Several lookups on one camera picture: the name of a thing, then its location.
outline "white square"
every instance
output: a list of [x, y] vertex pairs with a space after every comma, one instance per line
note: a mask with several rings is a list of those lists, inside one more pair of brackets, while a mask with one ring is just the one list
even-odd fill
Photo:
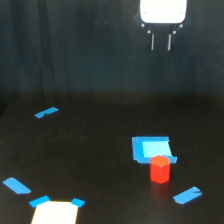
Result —
[[167, 141], [145, 141], [142, 142], [144, 157], [172, 156], [169, 143]]
[[140, 0], [141, 18], [145, 23], [182, 23], [187, 0]]
[[36, 207], [31, 224], [75, 224], [77, 212], [71, 202], [48, 201]]

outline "metal prong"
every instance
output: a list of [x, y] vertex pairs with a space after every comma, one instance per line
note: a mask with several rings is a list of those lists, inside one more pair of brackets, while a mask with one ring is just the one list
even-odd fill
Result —
[[170, 51], [170, 45], [171, 45], [171, 34], [169, 34], [169, 39], [168, 39], [168, 51]]
[[151, 45], [151, 50], [153, 51], [154, 49], [154, 34], [152, 34], [152, 45]]

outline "white device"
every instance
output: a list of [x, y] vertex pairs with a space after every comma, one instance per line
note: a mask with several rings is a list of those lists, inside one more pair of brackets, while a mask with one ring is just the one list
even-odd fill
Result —
[[140, 14], [145, 23], [182, 23], [187, 0], [140, 0]]

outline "blue tape piece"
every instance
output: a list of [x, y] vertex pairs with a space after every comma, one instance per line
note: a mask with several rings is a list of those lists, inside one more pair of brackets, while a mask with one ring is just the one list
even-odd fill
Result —
[[74, 199], [71, 201], [71, 203], [72, 203], [73, 205], [76, 205], [76, 206], [78, 206], [79, 208], [81, 208], [81, 207], [85, 204], [85, 201], [82, 201], [82, 200], [80, 200], [80, 199], [74, 198]]
[[31, 190], [21, 184], [18, 180], [13, 177], [8, 178], [7, 180], [3, 181], [8, 188], [14, 191], [16, 194], [29, 194]]
[[42, 118], [45, 114], [52, 114], [52, 113], [54, 113], [56, 111], [58, 111], [57, 108], [51, 107], [51, 108], [49, 108], [47, 110], [44, 110], [42, 112], [39, 112], [39, 113], [35, 114], [34, 116], [37, 117], [37, 118]]
[[[133, 147], [133, 159], [140, 164], [149, 164], [151, 157], [144, 156], [143, 144], [145, 141], [167, 141], [169, 142], [168, 137], [133, 137], [132, 138], [132, 147]], [[170, 159], [170, 163], [176, 163], [177, 157], [166, 156]]]
[[176, 203], [185, 204], [188, 201], [191, 201], [198, 196], [202, 195], [201, 191], [197, 187], [192, 187], [183, 193], [176, 195], [174, 198]]
[[44, 202], [47, 202], [47, 201], [50, 201], [50, 198], [46, 195], [46, 196], [43, 196], [41, 198], [30, 201], [30, 205], [33, 208], [36, 208], [38, 205], [43, 204]]
[[169, 142], [169, 137], [167, 136], [161, 136], [161, 137], [156, 137], [156, 136], [153, 136], [153, 137], [146, 137], [146, 136], [143, 136], [143, 137], [133, 137], [135, 140], [137, 141], [149, 141], [149, 142], [163, 142], [163, 141], [167, 141]]
[[174, 156], [165, 156], [165, 157], [167, 157], [170, 160], [170, 163], [177, 163], [177, 157]]

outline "red block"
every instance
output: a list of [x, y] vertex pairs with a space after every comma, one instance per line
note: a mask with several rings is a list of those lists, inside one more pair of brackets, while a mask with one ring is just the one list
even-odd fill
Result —
[[164, 156], [155, 156], [150, 160], [150, 179], [157, 183], [170, 180], [170, 160]]

